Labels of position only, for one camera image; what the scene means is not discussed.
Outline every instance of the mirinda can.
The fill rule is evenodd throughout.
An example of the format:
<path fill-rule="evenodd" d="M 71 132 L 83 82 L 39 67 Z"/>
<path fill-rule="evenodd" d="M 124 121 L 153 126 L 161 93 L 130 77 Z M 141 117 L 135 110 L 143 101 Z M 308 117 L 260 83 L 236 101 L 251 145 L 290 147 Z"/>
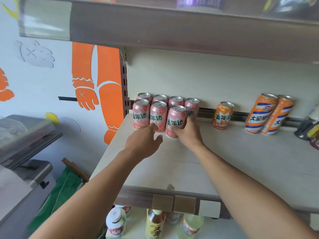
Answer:
<path fill-rule="evenodd" d="M 136 97 L 136 99 L 146 99 L 148 100 L 149 104 L 151 105 L 152 104 L 152 101 L 153 101 L 153 97 L 150 93 L 146 93 L 146 92 L 143 92 L 143 93 L 138 93 L 138 96 Z"/>
<path fill-rule="evenodd" d="M 154 101 L 163 101 L 167 104 L 168 99 L 167 99 L 167 96 L 165 96 L 165 95 L 155 95 L 153 98 L 153 102 Z"/>
<path fill-rule="evenodd" d="M 183 106 L 184 100 L 180 96 L 171 96 L 171 98 L 168 101 L 168 108 L 170 109 L 174 105 Z"/>
<path fill-rule="evenodd" d="M 291 108 L 293 108 L 293 104 L 294 99 L 292 97 L 279 95 L 278 104 L 261 129 L 261 133 L 267 135 L 275 134 L 282 122 L 285 120 Z"/>
<path fill-rule="evenodd" d="M 133 104 L 133 124 L 138 129 L 150 124 L 150 104 L 146 99 L 138 99 Z"/>
<path fill-rule="evenodd" d="M 186 108 L 187 116 L 195 120 L 198 116 L 199 100 L 196 98 L 187 98 L 184 107 Z"/>
<path fill-rule="evenodd" d="M 278 102 L 278 97 L 268 93 L 258 96 L 244 125 L 244 130 L 259 133 Z"/>
<path fill-rule="evenodd" d="M 156 132 L 165 130 L 165 122 L 167 117 L 167 106 L 163 101 L 154 101 L 150 109 L 150 124 L 155 123 L 158 126 Z"/>
<path fill-rule="evenodd" d="M 234 113 L 234 104 L 228 101 L 222 101 L 218 106 L 214 114 L 214 120 L 212 125 L 214 128 L 224 130 L 227 124 L 230 122 L 230 118 Z"/>
<path fill-rule="evenodd" d="M 186 119 L 186 108 L 179 105 L 173 105 L 167 115 L 166 134 L 167 136 L 177 138 L 178 136 L 172 132 L 171 125 L 178 128 L 184 128 Z"/>

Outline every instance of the white wall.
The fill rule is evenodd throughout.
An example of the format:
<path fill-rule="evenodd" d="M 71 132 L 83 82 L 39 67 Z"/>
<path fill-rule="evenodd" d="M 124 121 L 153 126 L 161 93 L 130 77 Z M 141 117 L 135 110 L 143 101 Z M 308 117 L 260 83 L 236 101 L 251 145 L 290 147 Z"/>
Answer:
<path fill-rule="evenodd" d="M 14 9 L 12 0 L 0 0 L 2 2 Z M 46 112 L 53 112 L 58 117 L 75 120 L 81 127 L 79 136 L 64 136 L 34 158 L 51 161 L 56 178 L 64 168 L 63 157 L 93 172 L 107 148 L 103 140 L 107 126 L 101 107 L 97 105 L 94 111 L 87 111 L 77 102 L 58 99 L 58 96 L 76 97 L 71 73 L 72 43 L 38 39 L 40 45 L 52 51 L 55 61 L 53 68 L 35 67 L 18 59 L 14 42 L 30 39 L 19 37 L 17 20 L 1 6 L 0 30 L 0 68 L 8 78 L 8 88 L 15 94 L 13 99 L 0 102 L 0 116 L 18 114 L 45 118 Z M 96 80 L 96 49 L 92 58 L 92 77 Z"/>
<path fill-rule="evenodd" d="M 164 93 L 196 97 L 204 108 L 229 101 L 236 111 L 249 112 L 267 92 L 294 97 L 289 116 L 303 118 L 319 98 L 315 65 L 137 48 L 126 48 L 126 56 L 132 100 L 139 92 Z"/>

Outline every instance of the white shelf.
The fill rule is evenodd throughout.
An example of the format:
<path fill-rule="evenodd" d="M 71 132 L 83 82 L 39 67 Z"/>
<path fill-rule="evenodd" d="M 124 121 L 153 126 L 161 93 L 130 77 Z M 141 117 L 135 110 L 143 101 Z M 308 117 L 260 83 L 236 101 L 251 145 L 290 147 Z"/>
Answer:
<path fill-rule="evenodd" d="M 319 211 L 319 151 L 308 142 L 290 131 L 267 136 L 247 133 L 238 125 L 217 130 L 209 122 L 198 124 L 204 143 L 230 164 L 264 184 L 293 208 Z M 114 159 L 134 131 L 132 114 L 128 114 L 92 177 Z M 139 191 L 201 194 L 212 200 L 219 197 L 194 154 L 178 139 L 162 134 L 160 149 L 138 164 L 124 185 Z"/>
<path fill-rule="evenodd" d="M 181 220 L 174 225 L 166 223 L 163 226 L 161 239 L 178 239 L 177 229 Z M 132 208 L 130 216 L 127 218 L 126 232 L 123 239 L 143 239 L 145 238 L 146 209 Z M 247 236 L 234 220 L 218 219 L 214 220 L 205 217 L 204 225 L 195 237 L 196 239 L 247 239 Z"/>

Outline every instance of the left hand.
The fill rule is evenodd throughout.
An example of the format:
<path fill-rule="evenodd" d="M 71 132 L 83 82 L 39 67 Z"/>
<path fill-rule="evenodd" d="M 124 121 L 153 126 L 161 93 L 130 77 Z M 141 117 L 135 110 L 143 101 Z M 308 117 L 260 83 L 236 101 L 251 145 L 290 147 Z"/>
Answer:
<path fill-rule="evenodd" d="M 158 127 L 155 123 L 145 125 L 130 135 L 125 144 L 125 149 L 130 150 L 138 159 L 143 159 L 153 155 L 163 142 L 163 136 L 159 135 L 154 140 L 155 131 Z"/>

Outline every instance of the pink soda can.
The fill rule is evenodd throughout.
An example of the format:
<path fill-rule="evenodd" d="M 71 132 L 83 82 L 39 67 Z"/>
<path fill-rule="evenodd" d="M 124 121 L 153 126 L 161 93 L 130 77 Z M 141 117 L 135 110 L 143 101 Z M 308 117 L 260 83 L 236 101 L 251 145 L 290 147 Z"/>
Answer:
<path fill-rule="evenodd" d="M 153 101 L 153 96 L 150 94 L 150 93 L 146 93 L 146 92 L 143 92 L 143 93 L 138 93 L 138 96 L 136 97 L 136 99 L 146 99 L 148 100 L 149 104 L 151 105 L 152 104 L 152 101 Z"/>
<path fill-rule="evenodd" d="M 165 122 L 167 117 L 167 106 L 163 101 L 154 101 L 150 109 L 150 124 L 155 123 L 158 126 L 156 132 L 165 130 Z"/>
<path fill-rule="evenodd" d="M 172 105 L 167 115 L 166 135 L 177 138 L 178 136 L 172 132 L 171 125 L 178 128 L 184 128 L 186 120 L 186 108 L 180 105 Z"/>
<path fill-rule="evenodd" d="M 196 98 L 187 98 L 184 104 L 186 114 L 192 120 L 195 120 L 199 111 L 199 100 Z"/>
<path fill-rule="evenodd" d="M 167 96 L 165 96 L 165 95 L 155 95 L 153 98 L 153 102 L 154 101 L 163 101 L 167 104 L 168 99 L 167 99 Z"/>
<path fill-rule="evenodd" d="M 171 98 L 168 101 L 168 108 L 170 109 L 173 105 L 184 105 L 184 100 L 180 96 L 171 96 Z"/>
<path fill-rule="evenodd" d="M 133 104 L 133 124 L 138 129 L 150 124 L 150 104 L 146 99 L 138 99 Z"/>

